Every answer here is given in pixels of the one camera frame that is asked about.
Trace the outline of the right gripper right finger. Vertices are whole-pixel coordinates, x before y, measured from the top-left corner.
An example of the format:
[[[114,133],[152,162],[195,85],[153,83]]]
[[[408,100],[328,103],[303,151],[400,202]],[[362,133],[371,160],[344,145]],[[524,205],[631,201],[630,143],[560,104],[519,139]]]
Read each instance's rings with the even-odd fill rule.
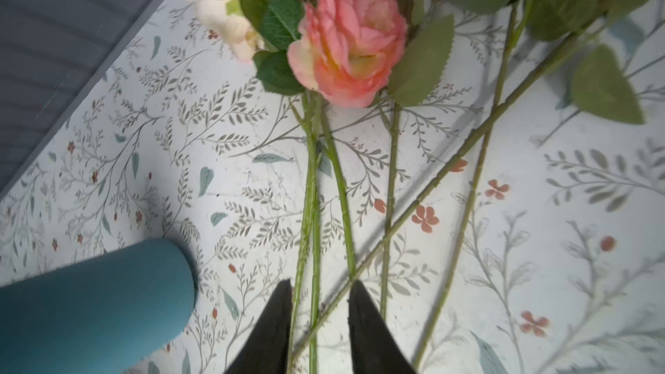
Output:
[[[361,281],[353,282],[348,301],[353,373],[415,374],[401,353],[372,297]]]

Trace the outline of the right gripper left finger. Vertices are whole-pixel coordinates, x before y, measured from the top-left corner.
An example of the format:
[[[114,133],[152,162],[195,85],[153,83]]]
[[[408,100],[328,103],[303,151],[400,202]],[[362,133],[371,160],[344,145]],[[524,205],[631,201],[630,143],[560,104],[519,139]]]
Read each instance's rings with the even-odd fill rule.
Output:
[[[245,345],[225,372],[286,373],[292,306],[290,280],[283,280],[276,285]]]

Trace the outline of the teal ceramic vase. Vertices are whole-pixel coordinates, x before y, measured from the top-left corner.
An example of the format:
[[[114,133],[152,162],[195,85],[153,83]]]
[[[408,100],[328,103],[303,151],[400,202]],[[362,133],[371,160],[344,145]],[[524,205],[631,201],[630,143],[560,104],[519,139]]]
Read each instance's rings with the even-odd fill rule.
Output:
[[[121,373],[183,332],[195,282],[153,239],[1,289],[3,373]]]

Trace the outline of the peach pink peony stem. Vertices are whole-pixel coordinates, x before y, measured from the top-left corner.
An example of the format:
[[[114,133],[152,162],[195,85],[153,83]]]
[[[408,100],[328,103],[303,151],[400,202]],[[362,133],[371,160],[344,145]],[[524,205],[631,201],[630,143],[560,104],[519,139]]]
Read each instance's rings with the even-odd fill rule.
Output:
[[[453,44],[451,19],[423,27],[415,13],[422,0],[239,0],[241,11],[267,48],[256,53],[258,80],[266,90],[298,96],[294,111],[308,151],[298,268],[319,273],[318,169],[329,159],[339,195],[349,280],[364,270],[357,262],[348,196],[325,107],[392,106],[390,135],[399,116],[434,91]]]

